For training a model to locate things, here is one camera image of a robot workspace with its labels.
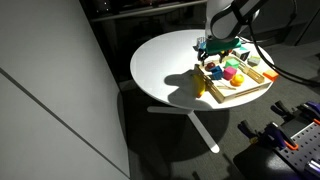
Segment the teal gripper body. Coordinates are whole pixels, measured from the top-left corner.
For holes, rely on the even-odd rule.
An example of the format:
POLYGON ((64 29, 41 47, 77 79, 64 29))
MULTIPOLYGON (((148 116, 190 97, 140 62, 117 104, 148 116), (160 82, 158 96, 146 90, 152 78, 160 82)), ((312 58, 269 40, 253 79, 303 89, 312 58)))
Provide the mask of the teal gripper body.
POLYGON ((218 54, 221 51, 232 50, 234 48, 239 48, 241 42, 238 38, 231 40, 230 42, 223 42, 220 40, 207 40, 205 52, 209 55, 218 54))

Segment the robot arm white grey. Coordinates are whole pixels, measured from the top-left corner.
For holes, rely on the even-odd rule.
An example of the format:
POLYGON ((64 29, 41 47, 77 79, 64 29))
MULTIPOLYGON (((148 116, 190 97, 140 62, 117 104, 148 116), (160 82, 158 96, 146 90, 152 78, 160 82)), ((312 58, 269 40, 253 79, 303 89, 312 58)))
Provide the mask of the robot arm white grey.
POLYGON ((204 42, 198 43, 201 63, 212 55, 223 59, 227 52, 240 46, 238 34, 259 14, 268 0, 207 0, 204 42))

